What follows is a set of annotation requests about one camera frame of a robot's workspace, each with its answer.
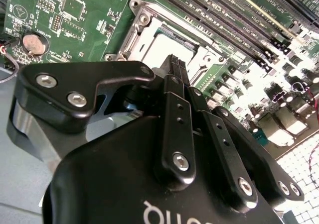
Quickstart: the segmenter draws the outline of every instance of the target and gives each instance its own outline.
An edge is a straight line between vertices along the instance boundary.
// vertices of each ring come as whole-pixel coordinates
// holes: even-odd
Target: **silver screw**
[[[174,154],[173,161],[175,166],[181,171],[186,171],[189,168],[188,160],[179,153]]]
[[[84,107],[86,105],[86,99],[79,93],[71,93],[68,95],[68,102],[76,107]]]
[[[238,184],[239,184],[239,187],[241,188],[241,190],[243,190],[247,196],[253,195],[253,189],[245,179],[239,178]]]
[[[297,195],[297,196],[300,196],[300,191],[298,190],[298,188],[294,185],[294,184],[290,184],[290,187],[291,189],[294,191],[294,193]]]
[[[53,88],[56,86],[57,81],[52,76],[48,75],[39,75],[36,78],[36,82],[46,88]]]
[[[221,112],[222,112],[223,115],[228,116],[228,111],[227,110],[222,109]]]
[[[194,89],[195,94],[197,94],[198,96],[201,96],[201,92],[198,89]]]
[[[283,182],[278,182],[278,184],[279,184],[281,191],[283,191],[284,194],[286,194],[287,196],[290,195],[289,189],[287,188],[287,186]]]
[[[104,56],[104,60],[106,60],[106,61],[112,61],[113,58],[112,58],[110,55],[106,54],[106,55]]]
[[[150,22],[150,17],[146,14],[140,16],[140,23],[142,26],[146,26]]]

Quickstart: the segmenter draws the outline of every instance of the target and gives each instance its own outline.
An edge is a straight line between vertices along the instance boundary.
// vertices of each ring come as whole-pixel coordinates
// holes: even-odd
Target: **mounting hole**
[[[178,80],[178,78],[176,78],[175,76],[172,76],[171,79],[172,79],[176,84],[179,84],[179,80]]]
[[[226,139],[223,139],[223,143],[224,143],[226,146],[229,146],[229,145],[230,145],[229,142],[227,142]]]
[[[177,122],[179,122],[180,124],[184,124],[184,120],[180,117],[177,118]]]
[[[177,108],[179,108],[180,110],[184,109],[184,107],[181,104],[177,104]]]
[[[132,7],[137,8],[139,6],[139,3],[137,1],[132,2]]]

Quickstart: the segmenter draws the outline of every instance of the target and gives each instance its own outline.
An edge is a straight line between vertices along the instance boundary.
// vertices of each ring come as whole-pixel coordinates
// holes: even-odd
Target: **integrated circuit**
[[[84,4],[79,0],[64,0],[62,11],[65,14],[72,16],[74,19],[79,20],[84,10]]]

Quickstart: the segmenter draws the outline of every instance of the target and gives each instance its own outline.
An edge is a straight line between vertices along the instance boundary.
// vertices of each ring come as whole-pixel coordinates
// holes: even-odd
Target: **dimm slot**
[[[211,0],[218,6],[220,6],[224,11],[226,11],[228,14],[230,14],[232,17],[234,17],[236,20],[241,22],[243,25],[245,25],[246,28],[248,28],[251,32],[255,33],[259,38],[264,39],[268,43],[271,42],[271,37],[269,33],[264,30],[262,27],[258,27],[257,24],[251,22],[246,17],[242,16],[240,17],[237,15],[238,11],[233,9],[231,6],[229,6],[227,3],[225,3],[223,0]]]
[[[308,7],[306,7],[299,0],[287,0],[295,9],[299,10],[302,14],[307,14],[307,16],[311,17],[313,20],[318,22],[319,17],[312,12]]]
[[[266,17],[260,15],[255,11],[250,5],[246,3],[244,0],[233,0],[236,4],[238,4],[240,7],[245,9],[246,11],[250,12],[253,14],[264,26],[268,26],[270,29],[273,29],[277,33],[279,33],[284,39],[290,40],[292,39],[291,36],[288,34],[284,33],[282,29],[279,27],[275,26],[270,20],[268,20]]]
[[[319,23],[312,17],[306,17],[307,14],[300,13],[286,0],[275,0],[281,5],[283,9],[291,13],[297,20],[299,20],[305,27],[314,32],[319,32]]]
[[[207,4],[203,3],[201,0],[192,0],[190,2],[192,6],[196,6],[197,9],[201,10],[202,12],[205,12],[207,14],[212,15],[212,19],[215,22],[218,22],[220,25],[222,25],[227,30],[231,31],[234,35],[239,37],[241,40],[244,40],[249,46],[255,50],[259,54],[263,54],[265,57],[271,58],[273,56],[273,52],[270,51],[268,48],[264,47],[259,41],[255,41],[252,39],[251,35],[247,35],[246,33],[242,32],[242,28],[239,27],[236,24],[232,24],[233,21],[229,19],[224,19],[220,16],[220,14],[215,9],[209,9],[207,8]]]
[[[198,16],[198,13],[195,13],[189,6],[185,5],[184,3],[182,3],[179,0],[165,0],[165,1],[167,3],[169,3],[170,5],[173,5],[177,8],[179,8],[181,11],[185,12],[189,18],[200,22],[200,25],[204,29],[211,31],[213,33],[216,33],[218,36],[223,38],[225,41],[230,43],[232,46],[236,47],[242,53],[244,53],[245,55],[247,55],[248,57],[250,57],[254,61],[257,61],[256,54],[252,53],[251,50],[249,50],[249,48],[245,47],[243,44],[239,43],[237,40],[233,40],[233,39],[230,40],[229,35],[226,32],[224,32],[221,29],[217,29],[214,26],[211,26],[209,23],[206,22],[207,20],[204,17]]]

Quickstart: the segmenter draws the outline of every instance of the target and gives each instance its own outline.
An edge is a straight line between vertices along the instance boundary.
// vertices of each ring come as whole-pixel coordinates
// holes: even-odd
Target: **wire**
[[[315,110],[316,110],[316,116],[317,116],[317,121],[319,124],[319,112],[318,112],[318,102],[315,98],[315,96],[313,95],[313,93],[310,91],[310,89],[308,90],[309,95],[312,97],[312,99],[315,101]],[[319,189],[319,185],[318,183],[315,181],[314,177],[313,177],[313,172],[312,172],[312,166],[311,166],[311,161],[313,159],[313,154],[315,153],[315,151],[319,148],[319,143],[314,147],[314,149],[311,151],[310,156],[309,156],[309,171],[310,171],[310,179],[313,182],[313,184],[315,185],[315,187],[317,189]]]
[[[4,48],[3,45],[0,46],[0,53],[1,53],[3,56],[5,56],[5,57],[6,57],[10,62],[12,62],[12,64],[14,65],[14,71],[13,71],[13,73],[12,73],[11,75],[9,75],[8,77],[6,77],[6,78],[0,80],[0,84],[2,84],[2,83],[4,83],[4,82],[7,82],[7,81],[13,79],[13,78],[16,76],[16,74],[18,73],[20,67],[19,67],[19,64],[17,63],[17,61],[16,61],[9,53],[6,52],[6,50],[5,50],[5,48]]]

